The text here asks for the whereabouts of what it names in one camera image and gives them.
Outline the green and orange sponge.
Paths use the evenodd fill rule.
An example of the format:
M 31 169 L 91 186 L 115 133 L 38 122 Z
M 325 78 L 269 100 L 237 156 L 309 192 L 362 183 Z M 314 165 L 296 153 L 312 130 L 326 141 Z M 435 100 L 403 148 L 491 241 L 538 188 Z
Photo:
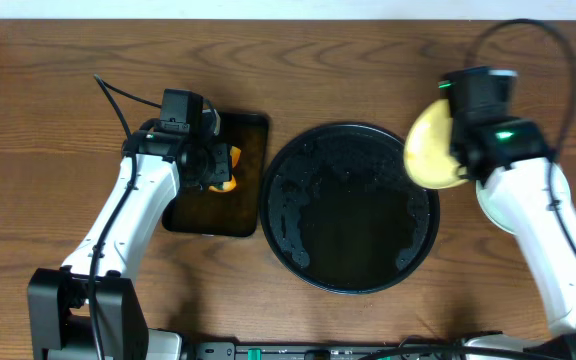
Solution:
M 231 159 L 232 168 L 236 168 L 237 164 L 239 163 L 241 150 L 237 147 L 230 146 L 229 155 Z M 211 185 L 209 187 L 209 190 L 216 193 L 227 193 L 234 190 L 236 186 L 237 186 L 236 178 L 234 175 L 232 175 L 229 181 L 222 182 L 216 185 Z

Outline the yellow plate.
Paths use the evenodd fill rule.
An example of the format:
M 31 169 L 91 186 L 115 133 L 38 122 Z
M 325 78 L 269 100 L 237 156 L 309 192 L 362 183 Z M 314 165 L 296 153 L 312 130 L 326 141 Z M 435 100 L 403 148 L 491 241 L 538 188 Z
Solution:
M 450 154 L 452 117 L 449 103 L 440 99 L 416 119 L 405 140 L 404 167 L 418 186 L 440 190 L 462 185 L 464 170 Z

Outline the light blue plate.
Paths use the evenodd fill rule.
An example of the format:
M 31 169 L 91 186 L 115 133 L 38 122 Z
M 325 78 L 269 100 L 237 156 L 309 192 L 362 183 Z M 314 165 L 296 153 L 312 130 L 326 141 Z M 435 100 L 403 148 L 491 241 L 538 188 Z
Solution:
M 571 200 L 571 190 L 569 182 L 559 166 L 556 166 L 554 179 L 558 198 L 563 198 L 564 200 Z M 514 235 L 514 231 L 513 228 L 511 227 L 510 221 L 504 215 L 502 215 L 495 206 L 491 204 L 489 195 L 486 189 L 483 187 L 481 181 L 475 182 L 475 193 L 479 206 L 484 215 L 495 226 L 505 231 L 506 233 Z

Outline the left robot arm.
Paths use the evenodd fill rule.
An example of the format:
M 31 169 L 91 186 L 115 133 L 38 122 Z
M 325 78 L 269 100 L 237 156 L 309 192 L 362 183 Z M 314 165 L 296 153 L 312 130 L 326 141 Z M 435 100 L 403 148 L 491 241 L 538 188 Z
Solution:
M 234 182 L 241 151 L 219 139 L 221 118 L 149 119 L 122 147 L 120 172 L 90 231 L 57 270 L 27 287 L 36 359 L 180 359 L 181 335 L 148 327 L 134 282 L 155 227 L 185 186 Z

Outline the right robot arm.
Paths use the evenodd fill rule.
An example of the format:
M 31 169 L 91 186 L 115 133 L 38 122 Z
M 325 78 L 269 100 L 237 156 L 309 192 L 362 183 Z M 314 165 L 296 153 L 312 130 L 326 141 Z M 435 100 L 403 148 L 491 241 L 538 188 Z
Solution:
M 463 125 L 460 160 L 482 185 L 486 204 L 507 222 L 541 295 L 550 340 L 538 344 L 504 334 L 473 337 L 501 351 L 576 359 L 576 209 L 566 181 L 536 124 L 513 119 Z

